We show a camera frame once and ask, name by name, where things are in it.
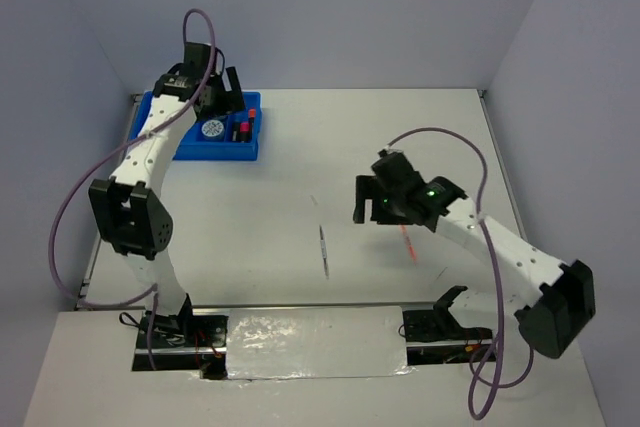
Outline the pink cap highlighter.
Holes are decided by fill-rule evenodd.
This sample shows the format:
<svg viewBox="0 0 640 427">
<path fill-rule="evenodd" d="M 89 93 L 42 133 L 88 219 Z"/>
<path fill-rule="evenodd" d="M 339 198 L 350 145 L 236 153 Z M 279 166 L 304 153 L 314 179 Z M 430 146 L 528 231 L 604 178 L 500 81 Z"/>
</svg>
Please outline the pink cap highlighter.
<svg viewBox="0 0 640 427">
<path fill-rule="evenodd" d="M 239 126 L 237 141 L 247 143 L 251 140 L 251 123 L 249 121 L 242 122 Z"/>
</svg>

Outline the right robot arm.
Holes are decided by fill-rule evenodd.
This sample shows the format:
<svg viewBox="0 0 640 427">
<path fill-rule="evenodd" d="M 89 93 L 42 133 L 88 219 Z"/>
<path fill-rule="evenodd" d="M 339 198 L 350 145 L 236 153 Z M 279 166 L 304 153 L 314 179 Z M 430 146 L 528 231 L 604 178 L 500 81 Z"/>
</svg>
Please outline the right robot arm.
<svg viewBox="0 0 640 427">
<path fill-rule="evenodd" d="M 382 152 L 369 175 L 355 180 L 353 221 L 415 225 L 497 267 L 521 304 L 514 316 L 537 353 L 560 358 L 596 313 L 592 269 L 532 246 L 490 216 L 449 179 L 425 181 L 403 152 Z"/>
</svg>

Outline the blue cap highlighter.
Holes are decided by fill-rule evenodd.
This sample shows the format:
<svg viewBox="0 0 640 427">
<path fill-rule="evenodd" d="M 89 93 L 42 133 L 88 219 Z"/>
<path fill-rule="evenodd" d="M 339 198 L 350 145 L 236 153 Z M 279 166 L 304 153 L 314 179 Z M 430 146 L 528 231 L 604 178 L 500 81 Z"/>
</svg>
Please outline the blue cap highlighter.
<svg viewBox="0 0 640 427">
<path fill-rule="evenodd" d="M 231 142 L 236 142 L 237 141 L 239 130 L 240 130 L 240 122 L 233 122 L 233 124 L 232 124 L 232 132 L 231 132 L 231 137 L 230 137 L 230 141 Z"/>
</svg>

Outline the blue ink pen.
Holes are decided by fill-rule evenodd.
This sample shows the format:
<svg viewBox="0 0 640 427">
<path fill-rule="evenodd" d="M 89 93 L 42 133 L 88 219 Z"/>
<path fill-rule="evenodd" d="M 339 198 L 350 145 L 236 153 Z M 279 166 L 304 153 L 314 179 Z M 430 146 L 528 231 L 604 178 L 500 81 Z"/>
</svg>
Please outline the blue ink pen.
<svg viewBox="0 0 640 427">
<path fill-rule="evenodd" d="M 322 225 L 319 225 L 319 241 L 320 241 L 324 275 L 326 280 L 329 280 L 330 273 L 329 273 L 329 264 L 328 264 L 328 252 L 326 247 L 326 238 L 325 238 L 324 229 Z"/>
</svg>

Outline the orange cap highlighter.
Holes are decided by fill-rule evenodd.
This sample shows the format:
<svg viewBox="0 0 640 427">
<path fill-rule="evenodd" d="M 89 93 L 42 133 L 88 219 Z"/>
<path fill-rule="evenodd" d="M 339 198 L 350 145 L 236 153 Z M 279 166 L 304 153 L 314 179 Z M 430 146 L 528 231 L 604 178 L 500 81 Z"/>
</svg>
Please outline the orange cap highlighter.
<svg viewBox="0 0 640 427">
<path fill-rule="evenodd" d="M 253 130 L 254 130 L 254 124 L 255 124 L 256 116 L 257 116 L 257 110 L 255 108 L 251 108 L 248 111 L 248 120 L 247 120 L 247 123 L 248 123 L 248 135 L 250 137 L 253 136 Z"/>
</svg>

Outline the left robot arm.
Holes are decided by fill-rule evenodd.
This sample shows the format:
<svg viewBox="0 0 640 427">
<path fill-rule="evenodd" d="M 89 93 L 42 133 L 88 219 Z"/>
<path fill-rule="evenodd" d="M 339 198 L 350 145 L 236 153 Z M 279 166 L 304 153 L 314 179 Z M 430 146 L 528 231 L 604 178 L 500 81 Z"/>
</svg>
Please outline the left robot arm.
<svg viewBox="0 0 640 427">
<path fill-rule="evenodd" d="M 199 121 L 244 107 L 235 69 L 227 69 L 228 81 L 215 73 L 216 53 L 209 44 L 185 43 L 181 65 L 155 83 L 148 115 L 122 163 L 108 179 L 96 179 L 89 187 L 102 240 L 122 257 L 141 287 L 152 292 L 145 303 L 150 331 L 175 346 L 193 339 L 196 322 L 168 253 L 174 223 L 161 190 L 186 133 Z"/>
</svg>

